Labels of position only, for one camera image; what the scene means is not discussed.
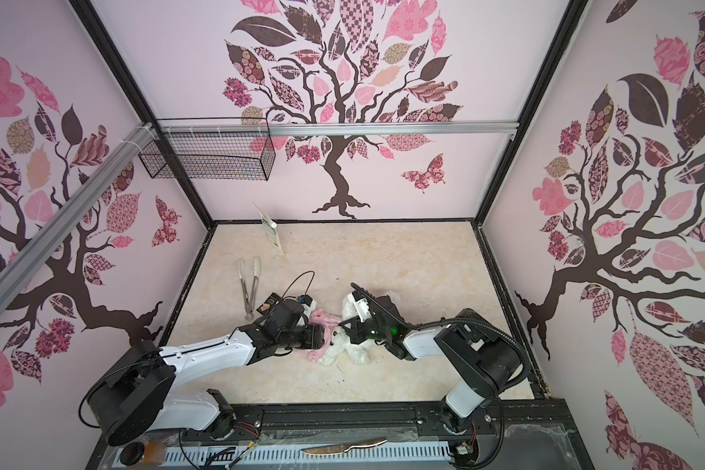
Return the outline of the white teddy bear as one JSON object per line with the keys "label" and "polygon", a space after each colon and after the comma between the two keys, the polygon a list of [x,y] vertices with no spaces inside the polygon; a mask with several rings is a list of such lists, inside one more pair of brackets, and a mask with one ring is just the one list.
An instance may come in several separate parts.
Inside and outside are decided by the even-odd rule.
{"label": "white teddy bear", "polygon": [[[354,297],[352,294],[346,295],[342,303],[342,313],[340,317],[342,317],[343,321],[356,315],[356,311],[354,310]],[[350,361],[355,365],[368,365],[370,364],[370,355],[368,354],[368,350],[373,346],[373,341],[366,341],[361,345],[352,344],[346,333],[338,325],[333,334],[332,348],[327,356],[329,364],[322,366],[333,365],[341,354],[347,354]]]}

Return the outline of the pink teddy hoodie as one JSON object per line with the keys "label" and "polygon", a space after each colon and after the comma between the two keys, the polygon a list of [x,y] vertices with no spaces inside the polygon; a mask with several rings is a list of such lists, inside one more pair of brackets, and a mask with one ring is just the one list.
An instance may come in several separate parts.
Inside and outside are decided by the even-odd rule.
{"label": "pink teddy hoodie", "polygon": [[317,363],[318,365],[327,365],[329,364],[327,356],[332,348],[333,334],[335,328],[342,321],[342,317],[331,315],[331,313],[327,313],[323,311],[323,309],[317,309],[311,314],[309,320],[311,321],[311,325],[322,327],[323,345],[319,350],[310,352],[307,358],[310,362]]}

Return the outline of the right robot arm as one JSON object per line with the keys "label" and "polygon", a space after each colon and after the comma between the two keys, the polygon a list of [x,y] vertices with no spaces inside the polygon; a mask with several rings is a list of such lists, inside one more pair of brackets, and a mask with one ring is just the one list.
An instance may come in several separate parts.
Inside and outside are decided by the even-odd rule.
{"label": "right robot arm", "polygon": [[450,432],[462,432],[477,409],[496,403],[531,372],[526,349],[473,309],[411,324],[389,296],[375,297],[356,283],[351,287],[354,314],[341,328],[353,344],[372,341],[408,362],[443,356],[459,375],[440,402],[441,421]]}

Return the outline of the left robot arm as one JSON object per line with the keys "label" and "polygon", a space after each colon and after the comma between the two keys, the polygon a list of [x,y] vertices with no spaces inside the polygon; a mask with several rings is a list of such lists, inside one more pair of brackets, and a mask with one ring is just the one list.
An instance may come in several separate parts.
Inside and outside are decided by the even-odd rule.
{"label": "left robot arm", "polygon": [[221,438],[235,419],[221,392],[211,389],[187,397],[180,388],[221,370],[273,358],[278,352],[321,349],[323,328],[309,320],[315,309],[309,295],[285,298],[256,321],[219,338],[164,348],[141,341],[90,387],[81,404],[90,409],[95,427],[110,447],[160,430],[209,431]]}

